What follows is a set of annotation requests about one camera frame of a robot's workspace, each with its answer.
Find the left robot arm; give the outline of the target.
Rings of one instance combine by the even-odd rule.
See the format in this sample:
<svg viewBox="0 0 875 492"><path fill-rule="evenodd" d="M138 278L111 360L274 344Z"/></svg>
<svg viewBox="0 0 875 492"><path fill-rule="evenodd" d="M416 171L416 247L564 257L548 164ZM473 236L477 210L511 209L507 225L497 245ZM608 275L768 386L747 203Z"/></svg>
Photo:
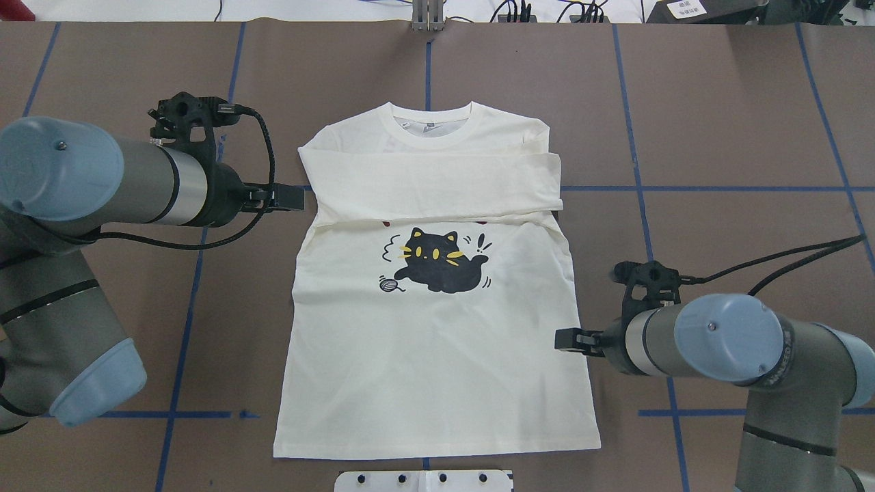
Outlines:
<svg viewBox="0 0 875 492"><path fill-rule="evenodd" d="M52 416L79 426L142 390L147 381L82 254L109 239L177 250L177 244L103 232L118 222L221 227L304 208L302 187L243 182L216 159L215 142L154 130L150 142L116 137L87 122L26 116L2 130L2 433Z"/></svg>

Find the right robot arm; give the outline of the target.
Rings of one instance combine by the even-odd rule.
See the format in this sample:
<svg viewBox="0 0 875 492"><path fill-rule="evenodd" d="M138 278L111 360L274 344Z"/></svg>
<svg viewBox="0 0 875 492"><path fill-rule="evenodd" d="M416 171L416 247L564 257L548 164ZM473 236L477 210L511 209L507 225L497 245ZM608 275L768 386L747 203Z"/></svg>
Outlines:
<svg viewBox="0 0 875 492"><path fill-rule="evenodd" d="M747 294L646 308L603 331L561 328L557 350L632 376L707 378L748 392L736 491L872 491L837 462L842 413L873 398L873 348Z"/></svg>

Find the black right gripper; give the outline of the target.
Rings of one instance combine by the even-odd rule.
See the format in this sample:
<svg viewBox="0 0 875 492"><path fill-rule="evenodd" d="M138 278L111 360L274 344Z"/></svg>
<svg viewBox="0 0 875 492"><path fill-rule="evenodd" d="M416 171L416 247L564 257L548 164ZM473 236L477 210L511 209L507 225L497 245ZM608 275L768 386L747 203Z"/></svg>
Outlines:
<svg viewBox="0 0 875 492"><path fill-rule="evenodd" d="M604 332L582 328L557 329L555 349L584 356L604 356L610 367L621 374L631 375L631 361L626 350L622 318L610 322Z"/></svg>

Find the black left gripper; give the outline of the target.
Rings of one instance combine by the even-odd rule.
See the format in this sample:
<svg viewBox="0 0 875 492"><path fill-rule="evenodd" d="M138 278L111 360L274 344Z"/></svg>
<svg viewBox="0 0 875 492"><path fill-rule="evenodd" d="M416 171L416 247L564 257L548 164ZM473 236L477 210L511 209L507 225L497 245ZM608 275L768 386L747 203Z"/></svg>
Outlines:
<svg viewBox="0 0 875 492"><path fill-rule="evenodd" d="M221 227L241 212L252 213L260 205L268 211L303 211L306 190L288 184L245 182L231 166L215 163L205 169L206 227Z"/></svg>

